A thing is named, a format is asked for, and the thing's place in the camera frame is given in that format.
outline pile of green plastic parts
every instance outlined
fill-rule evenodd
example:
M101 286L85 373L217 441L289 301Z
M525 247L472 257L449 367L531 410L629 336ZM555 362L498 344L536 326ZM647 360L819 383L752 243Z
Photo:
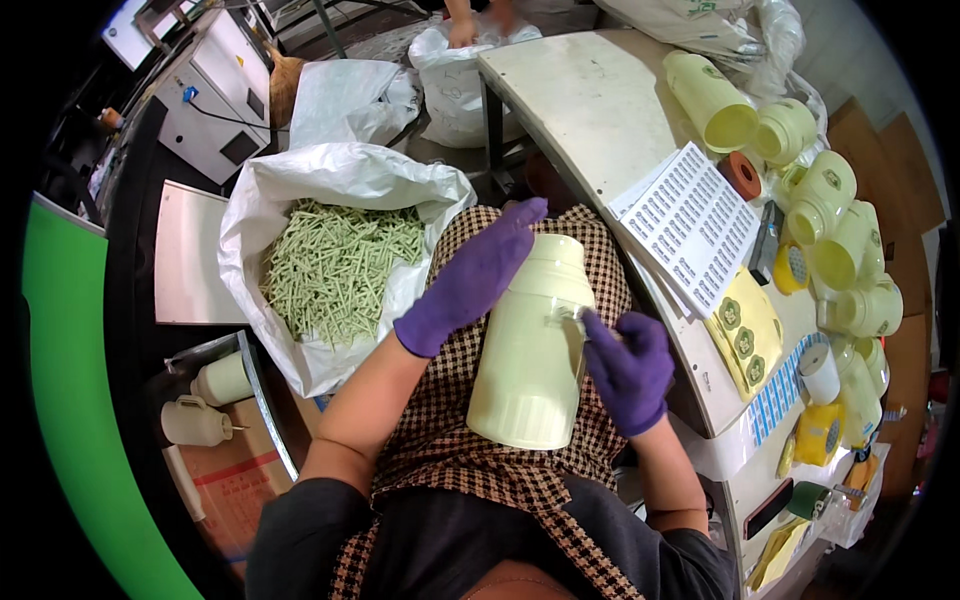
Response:
M303 341L352 346L376 338L395 258L420 261L423 223L413 207L360 210L300 200L264 257L264 298Z

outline electric cable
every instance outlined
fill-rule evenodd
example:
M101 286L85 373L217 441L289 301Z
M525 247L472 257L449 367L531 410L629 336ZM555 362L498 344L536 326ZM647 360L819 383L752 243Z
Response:
M189 104L191 107L193 107L193 108L194 108L196 111L198 111L200 114L205 114L206 116L208 116L208 117L213 117L214 119L221 119L221 120L223 120L223 121L229 121L230 123L239 123L239 124L241 124L241 125L247 125L247 126L249 126L249 127L256 127L256 128L258 128L258 129L261 129L261 130L267 130L268 132L289 132L289 131L290 131L290 130L285 130L285 129L279 128L279 127L267 127L267 126L265 126L265 125L256 125L255 123L248 123L248 122L243 121L243 120L241 120L241 119L231 119L230 117L225 117L225 116L222 116L222 115L219 115L219 114L214 114L214 113L212 113L212 112L207 112L206 110L203 110L202 108L200 108L200 107L198 107L197 105L193 104L193 98L191 98L190 100L187 100L187 104Z

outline person's hand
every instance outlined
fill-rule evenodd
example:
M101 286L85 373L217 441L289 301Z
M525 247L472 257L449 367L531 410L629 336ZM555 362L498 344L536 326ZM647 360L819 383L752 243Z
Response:
M467 240L407 314L394 321L400 343L432 358L451 333L486 315L534 246L530 226L545 216L546 200L531 198Z
M447 48L451 50L455 48L466 48L476 43L476 39L477 28L476 25L473 24L472 17L455 20L453 22L453 28L450 29L450 40Z
M516 29L513 0L492 0L489 8L493 21L500 26L500 34L508 36Z
M623 342L613 338L593 311L583 316L589 341L584 344L587 370L597 393L625 438L650 429L666 412L666 391L673 359L663 324L635 312L616 322Z

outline metal machine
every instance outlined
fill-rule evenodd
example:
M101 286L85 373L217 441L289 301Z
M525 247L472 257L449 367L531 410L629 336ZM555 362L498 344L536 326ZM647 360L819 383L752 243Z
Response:
M208 12L196 30L157 78L159 141L223 184L270 143L270 72L228 11Z

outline houndstooth apron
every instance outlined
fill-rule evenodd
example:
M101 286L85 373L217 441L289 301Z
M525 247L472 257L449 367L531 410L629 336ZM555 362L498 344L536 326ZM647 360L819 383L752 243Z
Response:
M460 248L500 216L475 206L450 223L434 252L429 280ZM533 226L537 233L569 235L584 245L584 265L596 298L597 314L612 325L630 309L630 291L603 221L582 204L556 220ZM589 581L606 598L642 598L620 569L604 555L562 506L570 501L563 476L599 481L616 491L611 460L626 443L618 436L593 380L584 378L573 438L559 450L524 450L491 442L467 428L467 408L483 347L487 317L458 329L426 368L396 430L377 459L371 506L376 511L390 492L427 487L486 498L532 515ZM370 530L344 544L331 598L360 596L364 570L373 550L378 518Z

